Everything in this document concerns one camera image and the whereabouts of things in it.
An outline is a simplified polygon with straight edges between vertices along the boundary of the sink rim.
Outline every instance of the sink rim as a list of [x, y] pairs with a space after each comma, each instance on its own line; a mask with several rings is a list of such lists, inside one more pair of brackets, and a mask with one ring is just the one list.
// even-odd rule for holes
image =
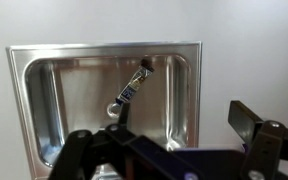
[[[47, 178], [50, 168], [45, 166], [43, 162], [39, 162], [40, 158], [38, 153], [38, 148], [36, 147], [36, 137], [34, 132], [32, 111], [30, 110], [30, 102], [28, 98], [28, 90], [26, 89], [25, 77], [27, 68], [29, 68], [33, 62], [41, 59], [53, 59], [53, 58], [67, 58], [67, 54], [51, 54], [51, 51], [69, 51], [69, 50], [85, 50], [88, 49], [100, 49], [100, 48], [117, 48], [117, 49], [127, 49], [127, 48], [137, 48], [137, 49], [148, 49], [148, 51], [160, 51], [164, 52], [161, 54], [178, 54], [185, 59], [188, 59], [190, 63], [194, 63], [195, 77], [193, 77], [196, 82], [193, 82], [195, 88], [194, 94], [195, 109], [193, 117], [195, 119], [195, 135], [194, 139], [196, 141], [196, 146], [198, 144], [198, 128], [199, 128], [199, 104], [200, 104], [200, 81], [201, 81], [201, 48], [202, 43], [200, 41], [191, 42], [130, 42], [130, 43], [96, 43], [96, 44], [54, 44], [54, 45], [21, 45], [21, 46], [10, 46], [7, 47], [7, 54], [9, 59], [9, 67], [11, 70], [14, 93], [17, 100], [18, 113], [22, 126], [23, 138], [26, 146], [26, 152], [28, 156], [28, 161], [30, 165], [30, 171], [32, 174], [32, 179]], [[184, 47], [195, 47], [196, 54], [190, 55], [186, 52]], [[92, 53], [86, 53], [87, 57], [94, 57]]]

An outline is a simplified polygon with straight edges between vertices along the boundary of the sink basin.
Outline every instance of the sink basin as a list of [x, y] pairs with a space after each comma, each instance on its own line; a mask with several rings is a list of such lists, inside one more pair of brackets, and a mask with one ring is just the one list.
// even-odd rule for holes
[[[197, 147], [200, 42], [11, 46], [8, 55], [32, 179], [47, 178], [70, 132], [117, 122], [112, 104], [143, 58], [155, 71], [130, 100], [128, 129], [167, 150]], [[114, 176], [107, 165], [98, 174]]]

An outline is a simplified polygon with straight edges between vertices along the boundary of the black metal frame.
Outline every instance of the black metal frame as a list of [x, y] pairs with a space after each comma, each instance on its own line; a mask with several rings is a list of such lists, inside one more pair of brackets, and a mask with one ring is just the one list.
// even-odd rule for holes
[[92, 134], [72, 132], [49, 180], [89, 180], [96, 166], [110, 163], [125, 179], [283, 179], [279, 159], [288, 160], [288, 129], [262, 121], [239, 101], [232, 101], [229, 123], [250, 147], [234, 150], [168, 152], [145, 136], [127, 130], [130, 104], [123, 104], [119, 122]]

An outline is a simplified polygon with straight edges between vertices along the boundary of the sink drain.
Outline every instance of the sink drain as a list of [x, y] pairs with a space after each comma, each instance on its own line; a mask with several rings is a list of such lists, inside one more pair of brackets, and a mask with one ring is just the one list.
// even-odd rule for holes
[[116, 103], [111, 103], [107, 107], [107, 114], [113, 119], [118, 119], [120, 116], [121, 106]]

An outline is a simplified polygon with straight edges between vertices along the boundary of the white wall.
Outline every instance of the white wall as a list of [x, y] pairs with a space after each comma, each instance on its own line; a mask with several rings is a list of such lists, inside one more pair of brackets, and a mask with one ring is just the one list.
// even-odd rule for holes
[[0, 179], [30, 178], [5, 47], [201, 40], [201, 147], [240, 143], [229, 101], [288, 126], [288, 1], [0, 0]]

